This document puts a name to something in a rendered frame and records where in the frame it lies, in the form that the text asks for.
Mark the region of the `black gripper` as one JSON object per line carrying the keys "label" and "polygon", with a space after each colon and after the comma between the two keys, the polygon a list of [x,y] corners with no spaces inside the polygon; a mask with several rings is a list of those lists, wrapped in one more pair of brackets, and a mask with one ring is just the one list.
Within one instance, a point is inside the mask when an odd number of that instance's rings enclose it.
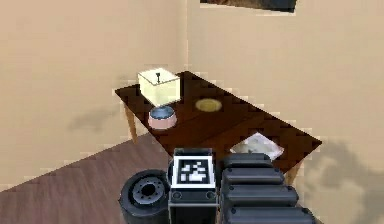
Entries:
{"label": "black gripper", "polygon": [[118,200],[126,224],[169,224],[166,172],[149,169],[124,184]]}

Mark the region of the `pink bowl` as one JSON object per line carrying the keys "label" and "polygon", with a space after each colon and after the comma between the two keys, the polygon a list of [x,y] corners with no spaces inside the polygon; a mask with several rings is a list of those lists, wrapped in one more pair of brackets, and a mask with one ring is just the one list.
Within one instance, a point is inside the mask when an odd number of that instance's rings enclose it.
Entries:
{"label": "pink bowl", "polygon": [[152,129],[166,130],[177,122],[176,113],[170,106],[152,108],[149,112],[148,124]]}

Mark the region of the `dark brown wooden table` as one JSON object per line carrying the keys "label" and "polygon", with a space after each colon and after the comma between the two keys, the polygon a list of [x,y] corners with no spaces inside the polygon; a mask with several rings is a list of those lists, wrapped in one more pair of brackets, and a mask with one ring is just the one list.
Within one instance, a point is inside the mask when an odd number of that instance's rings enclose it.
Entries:
{"label": "dark brown wooden table", "polygon": [[[315,137],[189,71],[178,76],[181,100],[171,105],[176,125],[168,130],[149,130],[168,154],[176,148],[211,148],[216,159],[222,160],[234,145],[260,133],[284,148],[273,164],[286,173],[321,145]],[[219,100],[222,108],[216,112],[198,110],[195,103],[204,98]]]}

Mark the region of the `yellow round plate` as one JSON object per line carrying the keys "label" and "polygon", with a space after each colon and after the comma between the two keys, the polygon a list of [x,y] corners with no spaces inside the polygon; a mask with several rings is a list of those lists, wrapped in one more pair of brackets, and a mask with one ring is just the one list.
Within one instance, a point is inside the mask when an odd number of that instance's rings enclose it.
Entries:
{"label": "yellow round plate", "polygon": [[222,103],[216,99],[204,98],[198,100],[195,103],[195,107],[203,112],[216,112],[222,108]]}

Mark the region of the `white grey newspaper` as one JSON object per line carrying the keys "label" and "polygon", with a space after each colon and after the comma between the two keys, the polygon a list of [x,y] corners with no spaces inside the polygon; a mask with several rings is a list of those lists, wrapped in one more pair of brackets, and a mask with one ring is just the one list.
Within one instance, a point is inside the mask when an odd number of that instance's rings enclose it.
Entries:
{"label": "white grey newspaper", "polygon": [[255,133],[230,149],[231,153],[263,153],[275,160],[284,153],[284,148],[260,133]]}

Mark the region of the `dark framed wall picture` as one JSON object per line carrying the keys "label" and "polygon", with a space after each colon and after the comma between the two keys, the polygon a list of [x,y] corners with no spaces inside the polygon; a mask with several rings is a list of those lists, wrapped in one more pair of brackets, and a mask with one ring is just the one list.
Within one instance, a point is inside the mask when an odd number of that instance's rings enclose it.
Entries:
{"label": "dark framed wall picture", "polygon": [[200,2],[293,13],[297,0],[200,0]]}

